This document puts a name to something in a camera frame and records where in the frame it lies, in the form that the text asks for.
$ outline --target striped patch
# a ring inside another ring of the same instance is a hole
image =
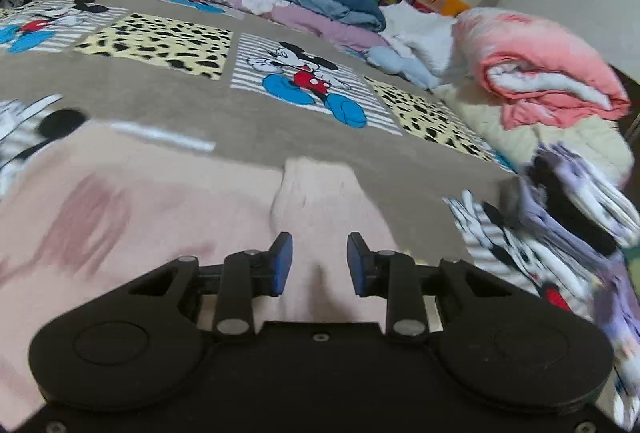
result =
[[[21,26],[29,21],[42,20],[42,14],[51,9],[62,9],[66,6],[72,6],[74,3],[69,0],[44,0],[36,4],[32,4],[19,12],[9,14],[0,22],[0,31],[10,26]],[[80,12],[72,9],[68,16],[75,16],[78,22],[72,26],[64,26],[58,20],[55,20],[49,26],[43,28],[43,31],[54,32],[53,37],[40,42],[28,50],[39,52],[61,52],[69,45],[73,44],[80,38],[106,25],[110,25],[115,19],[127,13],[127,9],[120,7],[109,7],[105,12],[91,13]],[[20,39],[21,34],[18,32],[11,40],[0,44],[0,48],[11,48]]]
[[[238,56],[236,58],[234,75],[231,80],[231,88],[248,90],[249,92],[257,92],[277,98],[276,96],[268,93],[262,85],[262,80],[269,74],[255,70],[254,67],[248,63],[248,60],[269,59],[271,56],[268,52],[275,52],[279,47],[280,45],[275,41],[251,34],[242,34],[238,41]],[[394,135],[402,135],[400,128],[396,125],[393,115],[389,113],[384,104],[382,104],[377,96],[369,90],[356,73],[346,66],[337,63],[336,65],[338,66],[338,70],[326,70],[326,72],[350,86],[351,90],[331,88],[328,93],[343,95],[360,105],[367,117],[366,126],[383,129]],[[282,73],[279,74],[286,76],[289,80],[292,80],[297,71],[298,70],[293,69],[290,66],[285,66]],[[296,106],[332,115],[331,110],[326,108],[319,98],[314,97],[314,100],[315,103],[313,104],[296,104]]]
[[[445,199],[445,202],[449,205],[449,208],[451,208],[451,201],[463,204],[460,200],[448,198]],[[462,239],[465,241],[466,249],[473,258],[473,264],[478,267],[478,269],[482,269],[485,272],[506,281],[507,283],[511,283],[512,285],[526,290],[531,294],[539,295],[535,283],[532,282],[528,275],[514,270],[498,260],[489,249],[488,244],[482,243],[481,240],[478,239],[477,234],[481,233],[485,242],[488,240],[491,244],[504,247],[505,249],[509,246],[505,240],[504,232],[500,227],[491,222],[484,212],[484,209],[482,209],[481,204],[473,202],[473,208],[475,214],[470,218],[467,215],[466,219],[463,220],[460,220],[454,213],[456,228],[460,231],[460,235],[462,235]],[[593,317],[591,316],[592,301],[580,301],[578,298],[574,297],[574,295],[569,292],[553,271],[546,270],[544,274],[545,281],[554,283],[558,286],[560,295],[564,298],[574,314],[589,321],[593,320]]]
[[[50,107],[51,104],[42,109],[31,109],[31,106],[18,100],[0,102],[0,121],[3,125],[2,129],[7,133],[0,139],[0,166],[4,166],[16,155],[44,140],[38,132],[38,125],[54,111]]]

